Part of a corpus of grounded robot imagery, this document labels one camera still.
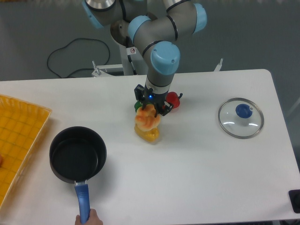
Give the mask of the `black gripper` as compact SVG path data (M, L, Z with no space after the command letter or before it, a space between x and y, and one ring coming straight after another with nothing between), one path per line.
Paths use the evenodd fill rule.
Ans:
M148 103L154 105L155 108L155 118L160 114L162 116L167 115L172 109L173 104L165 101L168 91L164 93L155 93L153 88L143 87L138 84L135 89L136 101L142 103L142 109L144 110Z

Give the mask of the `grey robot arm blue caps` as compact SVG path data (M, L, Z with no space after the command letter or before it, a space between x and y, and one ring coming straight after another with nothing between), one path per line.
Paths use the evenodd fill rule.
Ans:
M156 114L165 116L174 107L166 96L180 64L180 51L174 42L203 30L207 14L201 4L189 0L165 0L163 4L166 15L152 20L145 0L82 2L90 21L97 27L128 23L126 36L148 66L145 85L135 88L136 100L143 109L148 103L153 104Z

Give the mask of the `person's hand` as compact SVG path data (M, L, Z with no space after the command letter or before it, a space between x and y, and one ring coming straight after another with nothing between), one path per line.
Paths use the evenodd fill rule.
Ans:
M103 225L103 221L97 215L95 209L90 209L90 216L85 225ZM75 225L82 225L80 215L77 215L75 218Z

